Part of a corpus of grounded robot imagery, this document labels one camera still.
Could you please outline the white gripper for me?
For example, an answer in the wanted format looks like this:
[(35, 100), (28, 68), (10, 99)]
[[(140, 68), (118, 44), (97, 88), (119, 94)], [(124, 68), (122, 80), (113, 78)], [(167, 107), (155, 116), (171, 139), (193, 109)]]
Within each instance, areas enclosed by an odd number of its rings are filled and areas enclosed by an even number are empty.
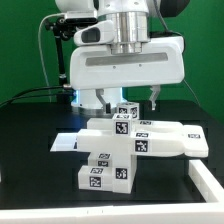
[(96, 89), (105, 114), (111, 104), (103, 98), (104, 88), (152, 86), (149, 100), (155, 110), (159, 85), (184, 78), (183, 50), (181, 36), (152, 38), (137, 54), (112, 55), (109, 45), (79, 47), (71, 55), (70, 84), (75, 90)]

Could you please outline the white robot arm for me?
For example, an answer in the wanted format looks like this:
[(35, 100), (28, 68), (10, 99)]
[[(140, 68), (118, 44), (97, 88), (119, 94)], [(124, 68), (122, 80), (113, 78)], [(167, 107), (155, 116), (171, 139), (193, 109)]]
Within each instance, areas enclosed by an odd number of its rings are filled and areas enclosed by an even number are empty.
[(184, 38), (152, 34), (148, 20), (178, 16), (190, 0), (55, 0), (76, 28), (70, 59), (72, 106), (88, 116), (109, 115), (124, 87), (149, 86), (155, 101), (164, 84), (184, 79)]

